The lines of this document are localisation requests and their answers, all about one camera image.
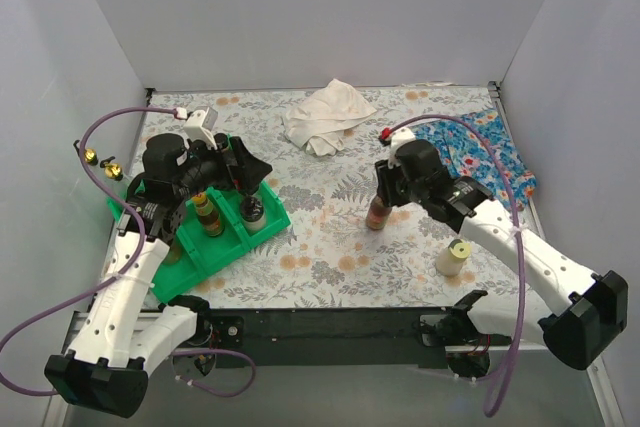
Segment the red chili sauce bottle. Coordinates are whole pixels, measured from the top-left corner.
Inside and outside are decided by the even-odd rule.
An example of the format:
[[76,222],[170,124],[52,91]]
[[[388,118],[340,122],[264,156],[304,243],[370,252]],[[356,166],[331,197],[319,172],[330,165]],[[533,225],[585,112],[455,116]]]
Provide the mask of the red chili sauce bottle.
[[392,208],[376,195],[370,202],[365,224],[370,230],[382,230],[390,217]]
[[210,237],[217,237],[224,232],[224,224],[218,209],[206,195],[201,192],[192,197],[193,206],[200,225]]

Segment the black-cap white powder bottle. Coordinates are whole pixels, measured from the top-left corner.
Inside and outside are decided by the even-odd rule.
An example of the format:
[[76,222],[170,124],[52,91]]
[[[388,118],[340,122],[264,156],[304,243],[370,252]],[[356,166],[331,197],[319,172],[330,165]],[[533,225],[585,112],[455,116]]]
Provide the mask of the black-cap white powder bottle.
[[242,223],[251,235],[262,230],[267,223],[263,202],[255,196],[245,196],[239,204]]

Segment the yellow-lid white sauce bottle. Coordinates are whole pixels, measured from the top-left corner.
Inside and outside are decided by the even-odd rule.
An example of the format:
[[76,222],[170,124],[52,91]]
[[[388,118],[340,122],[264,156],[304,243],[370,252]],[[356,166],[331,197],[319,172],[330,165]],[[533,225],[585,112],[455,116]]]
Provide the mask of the yellow-lid white sauce bottle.
[[436,270],[446,277],[457,276],[471,256],[471,251],[469,242],[461,239],[452,240],[436,258]]

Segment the pink-lid spice jar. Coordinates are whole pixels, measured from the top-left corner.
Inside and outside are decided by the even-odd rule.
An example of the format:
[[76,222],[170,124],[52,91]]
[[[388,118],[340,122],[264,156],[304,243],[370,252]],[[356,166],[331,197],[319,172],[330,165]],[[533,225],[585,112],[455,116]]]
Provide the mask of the pink-lid spice jar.
[[169,248],[169,251],[168,251],[167,255],[164,257],[162,263],[164,265],[169,265],[169,266],[175,265],[177,262],[180,261],[180,259],[182,257],[182,253],[183,253],[182,246],[178,242],[175,242]]

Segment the clear gold-spout oil bottle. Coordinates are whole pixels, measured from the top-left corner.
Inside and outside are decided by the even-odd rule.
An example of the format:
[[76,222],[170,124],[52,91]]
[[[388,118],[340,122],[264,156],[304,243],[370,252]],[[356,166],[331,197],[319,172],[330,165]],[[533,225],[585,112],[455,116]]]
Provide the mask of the clear gold-spout oil bottle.
[[120,164],[115,161],[114,157],[108,157],[99,163],[105,176],[115,182],[121,182],[124,179],[124,171]]

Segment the dark round-cap bottle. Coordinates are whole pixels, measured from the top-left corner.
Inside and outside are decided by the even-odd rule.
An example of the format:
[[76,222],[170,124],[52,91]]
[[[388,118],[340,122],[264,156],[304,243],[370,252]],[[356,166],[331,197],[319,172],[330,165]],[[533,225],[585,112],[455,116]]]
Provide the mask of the dark round-cap bottle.
[[229,138],[224,133],[216,133],[214,135],[214,140],[219,150],[225,150],[229,147]]

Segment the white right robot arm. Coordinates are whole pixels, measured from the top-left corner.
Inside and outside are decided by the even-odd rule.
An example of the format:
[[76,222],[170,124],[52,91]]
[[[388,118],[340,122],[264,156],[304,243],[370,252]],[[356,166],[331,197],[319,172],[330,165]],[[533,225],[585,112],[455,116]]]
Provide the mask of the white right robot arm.
[[454,178],[434,145],[407,129],[385,133],[389,157],[376,163],[377,195],[386,207],[414,203],[456,234],[482,246],[518,275],[550,313],[532,322],[468,309],[452,320],[454,336],[475,344],[487,333],[521,332],[562,363],[587,369],[627,326],[628,284],[613,270],[599,274],[515,225],[491,192],[474,179]]

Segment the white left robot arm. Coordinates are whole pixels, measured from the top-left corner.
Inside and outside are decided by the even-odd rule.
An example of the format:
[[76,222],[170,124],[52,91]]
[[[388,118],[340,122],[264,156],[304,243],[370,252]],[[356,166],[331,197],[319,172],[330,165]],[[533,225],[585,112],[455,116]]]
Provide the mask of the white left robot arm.
[[253,194],[272,171],[241,138],[222,134],[212,145],[178,134],[154,136],[142,165],[127,189],[106,286],[66,352],[50,356],[45,366],[46,378],[67,403],[122,418],[139,409],[151,374],[178,346],[211,344],[205,301],[168,305],[152,325],[135,331],[187,201],[209,188]]

